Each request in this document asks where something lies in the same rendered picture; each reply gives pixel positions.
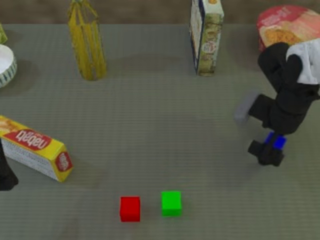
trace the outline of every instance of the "yellow object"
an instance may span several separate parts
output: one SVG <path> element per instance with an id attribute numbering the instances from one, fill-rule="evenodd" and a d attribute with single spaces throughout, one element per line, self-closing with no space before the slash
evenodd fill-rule
<path id="1" fill-rule="evenodd" d="M 4 44 L 7 40 L 8 40 L 8 37 L 0 23 L 0 44 Z"/>
<path id="2" fill-rule="evenodd" d="M 72 45 L 83 78 L 92 81 L 107 74 L 98 14 L 87 0 L 72 0 L 68 12 Z"/>
<path id="3" fill-rule="evenodd" d="M 59 182 L 73 169 L 66 146 L 49 136 L 0 116 L 0 137 L 4 154 Z"/>

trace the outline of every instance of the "green cube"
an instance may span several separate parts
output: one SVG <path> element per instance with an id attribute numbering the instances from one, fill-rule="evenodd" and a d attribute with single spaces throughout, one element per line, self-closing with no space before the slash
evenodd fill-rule
<path id="1" fill-rule="evenodd" d="M 176 217 L 182 213 L 181 192 L 163 191 L 161 193 L 162 216 Z"/>

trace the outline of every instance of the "gray tabletop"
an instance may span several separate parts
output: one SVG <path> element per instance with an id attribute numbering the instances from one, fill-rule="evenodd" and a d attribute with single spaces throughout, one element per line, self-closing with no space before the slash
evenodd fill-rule
<path id="1" fill-rule="evenodd" d="M 81 79 L 66 25 L 5 25 L 18 75 L 1 114 L 64 142 L 65 183 L 12 160 L 20 179 L 0 193 L 3 240 L 318 240 L 320 103 L 288 137 L 279 168 L 247 153 L 269 133 L 233 111 L 260 72 L 253 25 L 223 29 L 214 77 L 195 75 L 186 25 L 103 25 L 108 77 Z M 182 192 L 163 218 L 161 191 Z M 141 222 L 122 223 L 120 196 L 141 197 Z"/>

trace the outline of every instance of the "white bowl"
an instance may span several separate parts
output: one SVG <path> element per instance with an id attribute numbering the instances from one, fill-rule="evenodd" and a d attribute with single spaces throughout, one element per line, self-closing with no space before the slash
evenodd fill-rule
<path id="1" fill-rule="evenodd" d="M 0 44 L 0 88 L 15 77 L 17 69 L 14 52 L 9 47 Z"/>

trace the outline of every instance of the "brown surface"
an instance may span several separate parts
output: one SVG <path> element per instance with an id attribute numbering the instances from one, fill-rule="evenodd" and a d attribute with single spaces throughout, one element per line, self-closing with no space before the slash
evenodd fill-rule
<path id="1" fill-rule="evenodd" d="M 102 23 L 187 23 L 191 0 L 91 0 Z M 2 23 L 66 23 L 71 0 L 1 0 Z M 255 23 L 264 9 L 301 5 L 320 12 L 319 0 L 222 0 L 227 23 Z"/>

